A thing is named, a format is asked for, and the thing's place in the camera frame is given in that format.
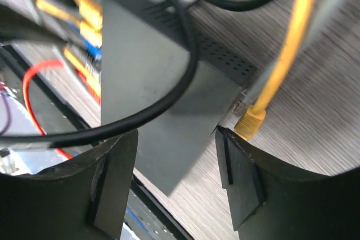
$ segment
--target gray metal box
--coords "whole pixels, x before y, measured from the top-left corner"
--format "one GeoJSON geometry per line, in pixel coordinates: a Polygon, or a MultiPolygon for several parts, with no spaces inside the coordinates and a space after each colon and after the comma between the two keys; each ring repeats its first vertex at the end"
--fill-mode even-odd
{"type": "MultiPolygon", "coordinates": [[[[174,14],[148,0],[103,0],[101,124],[165,95],[183,74],[188,50],[174,14]]],[[[199,33],[202,61],[185,95],[139,128],[136,169],[169,194],[203,152],[255,67],[199,33]]]]}

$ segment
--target floor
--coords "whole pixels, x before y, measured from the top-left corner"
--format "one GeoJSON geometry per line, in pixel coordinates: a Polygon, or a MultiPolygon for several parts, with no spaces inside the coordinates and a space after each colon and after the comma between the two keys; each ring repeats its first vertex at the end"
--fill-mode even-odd
{"type": "MultiPolygon", "coordinates": [[[[11,2],[23,6],[20,0],[11,2]]],[[[276,0],[245,13],[199,3],[191,12],[204,31],[262,70],[278,54],[291,3],[276,0]]],[[[337,174],[360,164],[359,4],[360,0],[348,0],[318,39],[298,56],[252,144],[323,174],[337,174]]],[[[34,61],[54,57],[48,47],[21,47],[34,61]]],[[[46,76],[91,125],[99,123],[99,109],[88,106],[62,71],[49,71],[46,76]]],[[[236,121],[237,116],[230,112],[226,124],[232,126],[236,121]]],[[[170,195],[135,173],[196,239],[238,239],[221,189],[213,141],[170,195]]]]}

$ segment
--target cable connector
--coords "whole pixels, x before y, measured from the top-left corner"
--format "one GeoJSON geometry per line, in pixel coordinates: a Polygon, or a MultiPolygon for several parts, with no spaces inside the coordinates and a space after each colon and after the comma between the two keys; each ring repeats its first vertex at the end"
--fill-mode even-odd
{"type": "Polygon", "coordinates": [[[94,47],[101,47],[102,34],[99,31],[94,30],[87,22],[82,21],[79,25],[81,36],[83,36],[94,47]]]}
{"type": "Polygon", "coordinates": [[[246,141],[255,136],[255,133],[260,128],[266,116],[265,110],[254,114],[252,112],[253,107],[253,105],[250,105],[243,114],[242,118],[235,125],[235,133],[246,141]]]}
{"type": "Polygon", "coordinates": [[[102,29],[102,8],[94,0],[81,0],[79,12],[96,31],[102,29]]]}

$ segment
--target red cable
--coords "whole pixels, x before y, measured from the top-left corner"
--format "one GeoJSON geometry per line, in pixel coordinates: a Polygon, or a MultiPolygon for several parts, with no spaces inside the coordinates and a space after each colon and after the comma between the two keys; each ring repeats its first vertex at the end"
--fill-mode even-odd
{"type": "MultiPolygon", "coordinates": [[[[59,60],[48,60],[48,61],[36,63],[26,71],[24,78],[22,80],[22,93],[24,95],[26,109],[28,110],[31,120],[33,121],[34,125],[36,126],[36,128],[38,129],[41,135],[45,135],[45,132],[40,126],[38,120],[36,119],[32,106],[30,104],[29,84],[32,78],[34,78],[38,72],[47,69],[55,69],[55,68],[62,68],[62,63],[59,60]]],[[[55,151],[65,156],[67,159],[71,158],[71,156],[68,153],[66,153],[64,150],[60,148],[55,149],[55,151]]]]}

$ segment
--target purple cable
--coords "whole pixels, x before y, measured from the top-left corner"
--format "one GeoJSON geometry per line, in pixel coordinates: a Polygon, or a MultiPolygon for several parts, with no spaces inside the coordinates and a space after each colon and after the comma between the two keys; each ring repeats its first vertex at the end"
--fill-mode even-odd
{"type": "Polygon", "coordinates": [[[5,94],[0,93],[0,96],[2,97],[2,100],[3,100],[4,105],[5,105],[5,113],[6,113],[6,118],[7,118],[5,126],[0,131],[0,136],[3,136],[5,134],[5,132],[7,132],[9,130],[9,127],[11,125],[11,111],[10,111],[9,103],[6,100],[5,94]]]}

